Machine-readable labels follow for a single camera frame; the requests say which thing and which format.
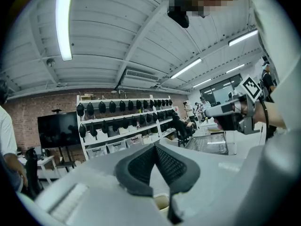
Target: white table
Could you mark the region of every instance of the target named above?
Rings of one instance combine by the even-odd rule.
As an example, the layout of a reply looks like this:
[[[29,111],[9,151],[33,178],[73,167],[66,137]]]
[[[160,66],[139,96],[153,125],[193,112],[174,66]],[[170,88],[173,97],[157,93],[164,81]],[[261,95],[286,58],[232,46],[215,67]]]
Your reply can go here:
[[[27,162],[27,160],[26,160],[24,157],[18,157],[18,160],[19,160],[19,162],[21,162],[23,165],[25,165],[26,162]],[[45,164],[47,164],[47,163],[50,162],[50,161],[52,162],[52,165],[53,165],[53,167],[54,167],[55,173],[56,173],[59,177],[61,177],[61,175],[60,175],[58,169],[56,168],[54,156],[49,156],[49,157],[43,158],[43,160],[42,160],[42,159],[38,160],[38,167],[41,167],[41,168],[42,168],[42,172],[43,172],[45,178],[47,179],[47,182],[48,182],[49,184],[52,184],[52,182],[51,182],[51,180],[50,180],[50,178],[49,178],[49,176],[48,176],[48,174],[47,174],[47,172],[46,172],[46,169],[45,169]]]

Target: monitor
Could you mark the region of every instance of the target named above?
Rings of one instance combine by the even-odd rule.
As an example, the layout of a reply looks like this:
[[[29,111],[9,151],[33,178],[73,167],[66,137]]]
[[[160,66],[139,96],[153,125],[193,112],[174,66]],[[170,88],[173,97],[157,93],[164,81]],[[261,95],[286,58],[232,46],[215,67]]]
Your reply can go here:
[[[42,148],[80,144],[76,112],[38,117]]]

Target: air conditioning vent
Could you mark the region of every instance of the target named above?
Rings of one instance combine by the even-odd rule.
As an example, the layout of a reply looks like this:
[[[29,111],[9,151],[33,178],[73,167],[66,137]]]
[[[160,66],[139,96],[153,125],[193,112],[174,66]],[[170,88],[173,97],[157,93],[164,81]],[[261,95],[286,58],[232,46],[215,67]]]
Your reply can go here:
[[[159,77],[157,77],[157,76],[143,73],[143,72],[134,71],[134,70],[127,70],[126,76],[130,76],[131,78],[136,78],[136,79],[147,79],[150,81],[158,81],[159,80]]]

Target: brick wall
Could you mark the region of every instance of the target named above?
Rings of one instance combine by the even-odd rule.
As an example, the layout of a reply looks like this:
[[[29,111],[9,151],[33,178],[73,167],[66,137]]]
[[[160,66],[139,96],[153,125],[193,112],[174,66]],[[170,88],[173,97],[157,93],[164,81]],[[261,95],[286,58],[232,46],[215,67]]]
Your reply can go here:
[[[9,100],[3,108],[12,118],[17,146],[25,151],[28,147],[40,145],[38,133],[37,117],[54,114],[54,109],[61,109],[62,113],[76,111],[76,95],[83,93],[92,93],[97,97],[106,99],[124,98],[124,95],[118,93],[112,94],[110,89],[82,89],[82,90],[66,90],[51,92],[47,94],[39,94],[31,97],[22,97]],[[152,94],[154,98],[171,97],[174,106],[178,106],[181,117],[186,116],[183,110],[183,101],[187,100],[185,95],[157,93],[154,91],[126,91],[127,98],[149,98]],[[58,154],[58,150],[52,150],[54,155]],[[73,160],[84,161],[84,155],[81,148],[72,149],[71,156]]]

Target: air conditioner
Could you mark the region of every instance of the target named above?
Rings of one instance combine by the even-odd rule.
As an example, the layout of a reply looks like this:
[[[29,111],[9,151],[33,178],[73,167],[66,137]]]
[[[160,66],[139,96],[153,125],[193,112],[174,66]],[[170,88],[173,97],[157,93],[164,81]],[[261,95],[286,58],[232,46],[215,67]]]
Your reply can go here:
[[[127,70],[121,82],[122,86],[149,89],[156,86],[159,77],[134,70]]]

